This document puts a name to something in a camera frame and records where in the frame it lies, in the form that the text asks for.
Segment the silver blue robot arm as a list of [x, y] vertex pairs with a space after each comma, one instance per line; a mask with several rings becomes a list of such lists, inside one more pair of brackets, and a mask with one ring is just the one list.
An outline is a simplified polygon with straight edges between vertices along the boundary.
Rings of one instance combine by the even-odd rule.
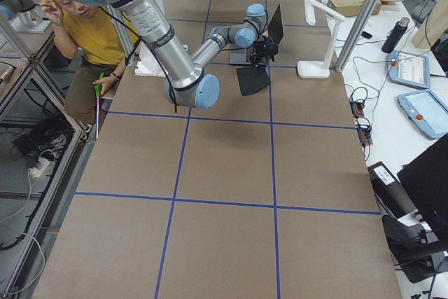
[[267, 29], [267, 11], [262, 4], [251, 4], [240, 25], [219, 26], [189, 55], [175, 35], [156, 0], [72, 0], [84, 4], [106, 5], [126, 14], [145, 46], [167, 71], [164, 91], [175, 105], [210, 109], [218, 100], [220, 84], [207, 74], [205, 66], [229, 43], [241, 48], [252, 46]]

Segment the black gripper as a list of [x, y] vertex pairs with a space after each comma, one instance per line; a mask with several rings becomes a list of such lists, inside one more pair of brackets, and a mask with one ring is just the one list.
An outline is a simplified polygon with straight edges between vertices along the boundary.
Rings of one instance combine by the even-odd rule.
[[270, 61], [275, 62], [277, 54], [277, 42], [272, 38], [265, 38], [254, 45], [252, 51], [252, 65], [266, 65]]

